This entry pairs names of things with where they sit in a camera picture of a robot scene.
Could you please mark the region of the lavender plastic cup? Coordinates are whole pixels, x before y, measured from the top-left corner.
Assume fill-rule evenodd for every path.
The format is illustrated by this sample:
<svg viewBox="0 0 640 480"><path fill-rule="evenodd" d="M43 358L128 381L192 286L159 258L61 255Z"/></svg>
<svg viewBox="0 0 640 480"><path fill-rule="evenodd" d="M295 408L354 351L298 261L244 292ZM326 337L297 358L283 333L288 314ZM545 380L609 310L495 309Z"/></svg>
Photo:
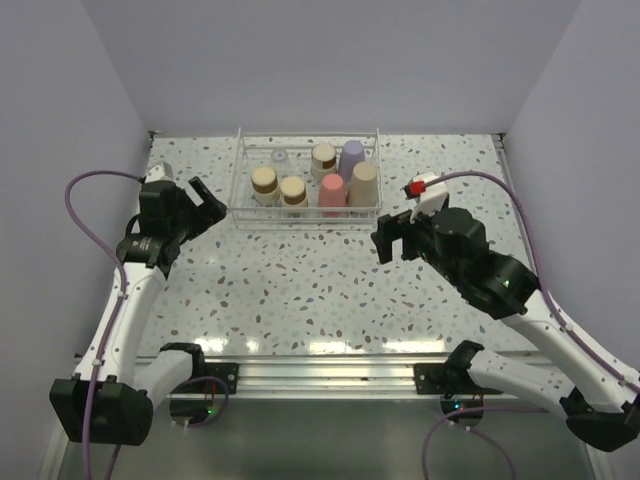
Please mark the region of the lavender plastic cup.
<svg viewBox="0 0 640 480"><path fill-rule="evenodd" d="M345 182L351 179L354 167L366 160L364 145L359 140L348 140L340 152L338 174Z"/></svg>

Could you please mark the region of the clear glass cup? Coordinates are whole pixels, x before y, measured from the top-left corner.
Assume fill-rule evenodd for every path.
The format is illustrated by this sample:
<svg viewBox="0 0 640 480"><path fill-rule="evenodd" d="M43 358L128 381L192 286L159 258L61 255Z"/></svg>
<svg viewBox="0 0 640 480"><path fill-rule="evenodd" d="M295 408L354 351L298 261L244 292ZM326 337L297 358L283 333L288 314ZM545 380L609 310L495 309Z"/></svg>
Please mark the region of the clear glass cup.
<svg viewBox="0 0 640 480"><path fill-rule="evenodd" d="M293 167L289 160L288 152L283 148L275 148L271 151L270 160L272 168L280 179L293 174Z"/></svg>

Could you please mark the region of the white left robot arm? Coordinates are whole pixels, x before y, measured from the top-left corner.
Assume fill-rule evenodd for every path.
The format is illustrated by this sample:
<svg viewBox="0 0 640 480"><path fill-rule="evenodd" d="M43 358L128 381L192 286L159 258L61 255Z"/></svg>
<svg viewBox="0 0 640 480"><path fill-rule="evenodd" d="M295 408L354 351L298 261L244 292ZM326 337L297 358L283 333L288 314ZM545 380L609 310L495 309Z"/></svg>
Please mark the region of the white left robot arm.
<svg viewBox="0 0 640 480"><path fill-rule="evenodd" d="M139 211L117 247L106 251L115 270L96 333L73 374L55 380L49 393L72 442L138 446L166 396L207 383L204 352L195 343L168 343L150 365L141 371L135 365L151 308L182 245L221 222L227 208L199 177L189 181L199 203L167 177L138 181Z"/></svg>

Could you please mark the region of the red plastic cup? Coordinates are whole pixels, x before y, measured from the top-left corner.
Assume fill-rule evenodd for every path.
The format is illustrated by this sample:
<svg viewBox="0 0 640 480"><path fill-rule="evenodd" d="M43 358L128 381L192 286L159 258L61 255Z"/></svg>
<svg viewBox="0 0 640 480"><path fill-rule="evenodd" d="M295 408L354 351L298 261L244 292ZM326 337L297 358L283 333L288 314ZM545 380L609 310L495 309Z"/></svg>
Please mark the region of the red plastic cup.
<svg viewBox="0 0 640 480"><path fill-rule="evenodd" d="M321 182L318 194L318 207L322 215L329 218L339 218L346 206L346 185L338 174L329 174Z"/></svg>

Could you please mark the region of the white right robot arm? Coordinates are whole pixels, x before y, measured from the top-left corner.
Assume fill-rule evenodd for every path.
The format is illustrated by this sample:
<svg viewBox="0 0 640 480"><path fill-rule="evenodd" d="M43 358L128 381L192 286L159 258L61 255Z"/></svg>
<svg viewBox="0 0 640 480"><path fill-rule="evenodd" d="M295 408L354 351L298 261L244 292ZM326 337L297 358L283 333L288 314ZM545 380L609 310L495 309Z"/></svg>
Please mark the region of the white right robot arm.
<svg viewBox="0 0 640 480"><path fill-rule="evenodd" d="M557 319L536 275L519 260L491 250L484 225L462 208L432 216L384 215L371 235L381 263L402 243L406 261L422 259L470 306L501 321L543 353L555 371L510 360L462 341L436 383L446 396L474 386L529 401L564 420L584 443L613 452L639 435L639 372L606 353L571 320Z"/></svg>

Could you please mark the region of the beige plastic cup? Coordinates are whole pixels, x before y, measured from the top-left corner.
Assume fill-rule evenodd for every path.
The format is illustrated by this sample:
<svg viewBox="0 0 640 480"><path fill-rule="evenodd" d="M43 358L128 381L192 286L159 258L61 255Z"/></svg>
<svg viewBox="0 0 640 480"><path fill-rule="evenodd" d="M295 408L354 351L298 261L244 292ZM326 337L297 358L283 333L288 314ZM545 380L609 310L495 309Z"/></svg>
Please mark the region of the beige plastic cup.
<svg viewBox="0 0 640 480"><path fill-rule="evenodd" d="M347 205L355 208L376 207L378 199L377 167L369 162L359 162L352 171Z"/></svg>

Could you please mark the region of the steel cup brown band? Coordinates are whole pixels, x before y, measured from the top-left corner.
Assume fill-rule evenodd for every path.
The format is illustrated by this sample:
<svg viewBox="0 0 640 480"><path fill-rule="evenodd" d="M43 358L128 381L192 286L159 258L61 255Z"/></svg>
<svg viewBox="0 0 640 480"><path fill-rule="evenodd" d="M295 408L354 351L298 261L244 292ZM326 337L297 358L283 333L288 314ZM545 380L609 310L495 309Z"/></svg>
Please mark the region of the steel cup brown band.
<svg viewBox="0 0 640 480"><path fill-rule="evenodd" d="M311 175L321 182L327 175L337 172L337 150L330 143L321 143L311 150Z"/></svg>

